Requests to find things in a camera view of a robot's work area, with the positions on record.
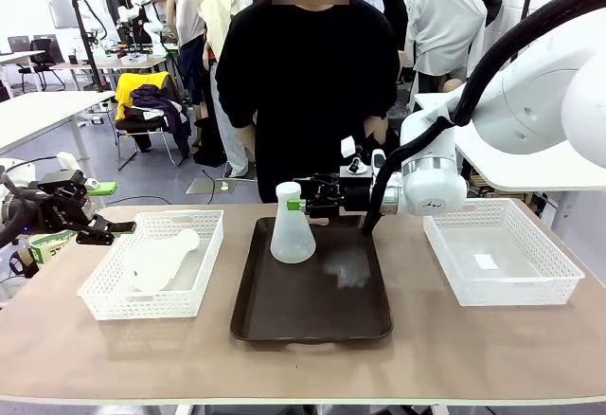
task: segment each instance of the black office chair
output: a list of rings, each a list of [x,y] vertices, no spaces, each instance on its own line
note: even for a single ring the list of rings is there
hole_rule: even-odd
[[[34,39],[31,44],[29,49],[30,50],[43,50],[45,53],[41,53],[39,55],[34,55],[31,58],[31,61],[34,64],[34,72],[31,72],[31,69],[29,67],[25,67],[25,66],[21,66],[20,64],[18,64],[19,66],[19,74],[21,74],[21,84],[22,84],[22,90],[23,93],[26,92],[26,83],[25,83],[25,75],[26,74],[36,74],[38,76],[38,78],[40,79],[40,83],[42,84],[42,89],[43,91],[46,91],[46,88],[48,87],[48,84],[46,83],[46,77],[45,77],[45,72],[52,72],[53,75],[57,78],[57,80],[61,83],[61,85],[63,85],[63,89],[65,89],[65,83],[61,80],[61,78],[57,75],[57,73],[55,71],[53,71],[50,66],[54,66],[55,64],[55,60],[53,59],[52,55],[50,54],[50,45],[52,43],[52,40],[50,39]]]

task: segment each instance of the white tank top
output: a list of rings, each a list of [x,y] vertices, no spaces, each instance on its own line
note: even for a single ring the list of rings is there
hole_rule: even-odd
[[[198,0],[175,0],[177,14],[175,23],[179,43],[185,45],[193,41],[205,31],[205,21],[198,14]]]

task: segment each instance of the brown tray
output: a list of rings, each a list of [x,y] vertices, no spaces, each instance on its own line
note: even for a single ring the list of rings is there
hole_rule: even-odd
[[[315,254],[282,263],[270,251],[276,218],[262,218],[244,267],[231,319],[242,341],[318,344],[379,339],[393,322],[372,237],[361,216],[312,225]]]

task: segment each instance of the white label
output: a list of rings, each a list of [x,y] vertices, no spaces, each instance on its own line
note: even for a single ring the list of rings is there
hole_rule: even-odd
[[[475,261],[483,270],[498,270],[499,266],[494,262],[490,254],[474,254]]]

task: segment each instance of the empty white basket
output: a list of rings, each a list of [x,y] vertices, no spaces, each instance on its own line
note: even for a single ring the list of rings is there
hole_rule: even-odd
[[[423,226],[461,306],[564,304],[585,277],[510,199],[468,200]]]
[[[123,235],[78,291],[96,320],[195,317],[205,295],[223,241],[222,211],[164,211],[141,213],[137,228]],[[184,259],[177,276],[159,292],[124,292],[120,287],[125,251],[148,240],[174,237],[186,228],[201,239],[197,250]]]

